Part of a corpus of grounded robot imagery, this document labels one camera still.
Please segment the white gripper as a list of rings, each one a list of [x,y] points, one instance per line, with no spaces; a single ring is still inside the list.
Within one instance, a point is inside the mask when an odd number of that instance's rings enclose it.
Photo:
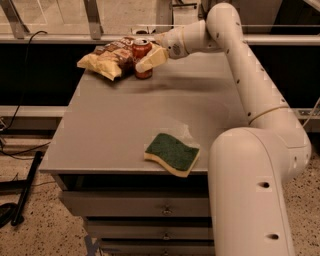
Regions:
[[[146,72],[164,64],[170,57],[180,59],[189,55],[184,42],[184,28],[177,27],[167,32],[156,34],[155,41],[161,45],[152,45],[152,49],[135,65],[139,73]]]

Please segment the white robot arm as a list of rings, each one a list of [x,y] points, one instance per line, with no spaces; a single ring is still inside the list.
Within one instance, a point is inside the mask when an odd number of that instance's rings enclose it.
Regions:
[[[311,143],[278,88],[247,44],[229,3],[207,18],[157,34],[172,59],[224,52],[248,118],[211,146],[208,186],[216,256],[295,256],[282,185],[301,173]]]

